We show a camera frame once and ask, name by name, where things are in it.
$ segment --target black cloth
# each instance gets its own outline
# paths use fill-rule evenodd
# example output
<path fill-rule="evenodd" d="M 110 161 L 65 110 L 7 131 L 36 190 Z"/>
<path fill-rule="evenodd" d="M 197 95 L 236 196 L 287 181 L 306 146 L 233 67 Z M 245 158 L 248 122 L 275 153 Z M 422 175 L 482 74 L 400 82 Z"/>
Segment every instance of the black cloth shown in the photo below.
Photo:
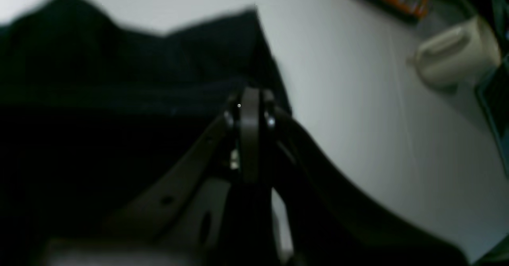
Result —
<path fill-rule="evenodd" d="M 17 226 L 6 237 L 86 233 L 248 85 L 290 111 L 255 10 L 158 37 L 52 0 L 0 27 L 0 203 L 2 224 Z"/>

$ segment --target dark plastic part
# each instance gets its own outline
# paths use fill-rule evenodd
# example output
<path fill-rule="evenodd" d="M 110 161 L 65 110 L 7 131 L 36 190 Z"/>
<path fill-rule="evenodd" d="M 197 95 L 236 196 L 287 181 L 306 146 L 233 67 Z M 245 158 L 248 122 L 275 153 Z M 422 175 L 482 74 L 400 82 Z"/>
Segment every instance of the dark plastic part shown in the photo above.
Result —
<path fill-rule="evenodd" d="M 238 104 L 240 103 L 240 95 L 239 94 L 232 94 L 228 97 L 227 101 L 227 107 L 224 110 L 224 119 L 228 128 L 228 131 L 234 132 L 236 131 L 236 123 L 239 121 L 239 107 Z"/>
<path fill-rule="evenodd" d="M 171 228 L 178 220 L 196 193 L 226 133 L 225 118 L 218 116 L 163 177 L 127 206 L 105 219 L 102 235 L 149 240 L 163 235 L 165 229 Z"/>
<path fill-rule="evenodd" d="M 207 238 L 209 238 L 211 224 L 212 214 L 211 212 L 206 212 L 202 218 L 202 224 L 200 226 L 200 237 L 198 238 L 200 244 L 202 245 L 204 245 L 207 242 Z"/>
<path fill-rule="evenodd" d="M 240 166 L 245 183 L 258 182 L 260 91 L 246 88 L 240 107 Z"/>
<path fill-rule="evenodd" d="M 274 172 L 274 155 L 275 155 L 275 129 L 276 118 L 274 115 L 275 99 L 272 91 L 262 91 L 262 108 L 263 115 L 260 123 L 260 182 L 265 186 L 273 186 Z"/>

